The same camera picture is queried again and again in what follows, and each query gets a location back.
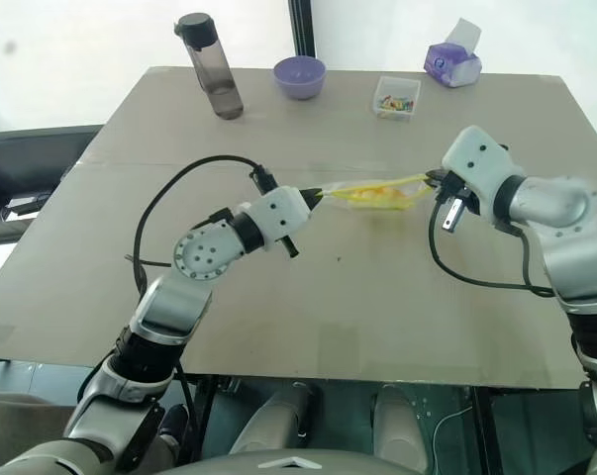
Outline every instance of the small plastic container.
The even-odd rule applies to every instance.
[[[373,96],[372,109],[381,119],[409,121],[419,102],[421,81],[381,76]]]

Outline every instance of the wire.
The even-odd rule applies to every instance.
[[[133,256],[130,254],[124,254],[124,258],[133,262]],[[170,267],[172,265],[169,262],[160,262],[157,260],[144,260],[144,259],[140,259],[140,264],[148,265],[148,266],[152,266],[152,267]]]
[[[201,459],[201,449],[203,448],[203,440],[204,438],[206,438],[206,429],[208,428],[208,422],[210,421],[210,412],[212,411],[211,403],[215,397],[215,393],[217,392],[218,381],[215,376],[210,377],[208,386],[209,388],[206,394],[206,403],[204,404],[203,413],[201,415],[201,423],[199,424],[199,443],[197,444],[197,449],[199,451],[193,457],[194,460]]]
[[[439,429],[445,422],[449,421],[450,419],[457,418],[458,416],[465,414],[467,411],[470,411],[471,409],[472,409],[472,407],[469,406],[465,409],[461,409],[460,411],[457,411],[456,413],[452,413],[448,416],[445,416],[435,426],[435,430],[433,430],[433,441],[432,441],[433,459],[435,461],[435,469],[433,470],[434,475],[441,475],[441,470],[439,469],[439,458],[437,457],[437,434],[439,433]]]
[[[149,220],[150,213],[154,209],[154,207],[159,203],[159,200],[164,197],[164,195],[177,183],[181,178],[183,178],[186,174],[190,171],[198,168],[202,165],[216,162],[216,161],[235,161],[238,163],[243,163],[245,165],[251,166],[254,170],[257,169],[258,165],[256,162],[248,159],[243,158],[242,156],[235,156],[235,155],[214,155],[214,156],[207,156],[205,158],[201,158],[197,161],[193,161],[192,163],[184,166],[179,172],[173,176],[154,196],[154,198],[150,201],[147,208],[142,213],[140,217],[140,221],[138,222],[138,227],[136,228],[136,235],[133,241],[133,277],[136,281],[136,287],[138,287],[138,292],[140,292],[140,299],[144,296],[144,293],[147,291],[147,275],[142,269],[142,265],[140,263],[140,248],[142,246],[142,233],[144,232],[144,227]]]
[[[538,297],[543,297],[545,299],[550,299],[551,297],[555,297],[555,293],[553,289],[542,289],[532,285],[532,279],[529,276],[529,263],[531,261],[531,251],[529,248],[529,239],[523,230],[519,230],[520,233],[518,234],[518,238],[520,238],[521,243],[523,244],[523,280],[525,281],[525,285],[529,287],[529,290]]]
[[[102,367],[102,363],[104,363],[105,359],[107,359],[112,353],[113,353],[113,349],[110,350],[104,356],[104,358],[102,358],[98,362],[98,364],[96,364],[93,368],[91,368],[91,371],[89,372],[89,374],[87,374],[87,377],[84,378],[84,380],[82,381],[82,384],[78,388],[78,394],[76,395],[76,402],[77,403],[79,403],[82,400],[82,397],[84,396],[84,390],[87,389],[87,384],[89,384],[89,381],[91,381],[93,379],[93,377],[96,375],[96,373],[98,372],[98,370]]]
[[[465,277],[464,275],[459,274],[458,272],[450,269],[447,267],[439,257],[439,253],[437,252],[437,243],[435,242],[435,228],[437,227],[437,216],[439,214],[439,209],[441,208],[441,203],[437,202],[435,204],[435,208],[430,216],[430,222],[428,225],[428,243],[430,245],[430,253],[433,256],[433,260],[435,264],[441,268],[441,270],[455,279],[460,280],[461,282],[465,282],[467,284],[478,285],[480,287],[489,287],[493,289],[509,289],[509,290],[529,290],[530,292],[535,293],[539,297],[549,297],[553,296],[553,290],[549,287],[541,287],[537,285],[531,284],[531,279],[529,278],[529,241],[527,237],[519,235],[521,238],[521,242],[523,244],[523,278],[525,280],[525,284],[509,284],[509,283],[500,283],[500,282],[488,282],[486,280],[477,280],[472,279],[469,277]]]
[[[195,404],[192,400],[192,394],[190,394],[190,386],[188,386],[186,373],[183,371],[181,362],[177,361],[177,364],[175,365],[175,371],[179,375],[181,391],[183,391],[183,399],[186,401],[186,407],[188,408],[188,430],[186,431],[186,435],[184,436],[183,440],[186,440],[186,436],[189,434],[192,447],[190,453],[186,454],[187,457],[190,457],[190,460],[186,460],[185,463],[196,462],[196,455],[201,453],[201,448],[199,447],[201,440],[199,439],[199,423],[197,420],[197,412],[195,410]]]

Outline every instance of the white wall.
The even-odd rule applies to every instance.
[[[286,0],[0,0],[0,131],[102,124],[154,65],[190,65],[173,23],[204,11],[231,66],[293,54]]]
[[[560,75],[597,130],[597,0],[312,0],[312,9],[317,55],[333,69],[422,70],[428,46],[463,17],[482,29],[484,72]]]

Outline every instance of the table surface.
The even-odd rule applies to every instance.
[[[449,90],[424,74],[388,74],[422,81],[409,123],[370,112],[378,72],[331,71],[319,97],[294,102],[270,71],[237,69],[246,111],[226,122],[192,69],[150,69],[1,269],[0,357],[96,363],[137,303],[123,256],[140,214],[183,164],[203,156],[247,156],[300,187],[397,178],[438,167],[458,132],[476,124],[529,174],[579,175],[597,187],[597,135],[558,77],[483,74]],[[143,258],[170,260],[188,228],[255,199],[246,172],[209,165],[180,182],[149,220]],[[294,235],[297,258],[279,245],[235,263],[188,344],[186,371],[576,387],[582,373],[556,302],[443,274],[427,244],[432,205],[429,197],[395,213],[323,204]],[[476,217],[466,215],[438,246],[466,275],[520,279],[520,242]],[[532,272],[546,282],[537,258]]]

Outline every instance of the gray water bottle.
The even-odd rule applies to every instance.
[[[185,15],[175,25],[175,34],[183,39],[215,114],[227,120],[240,116],[243,102],[212,18],[205,13]]]

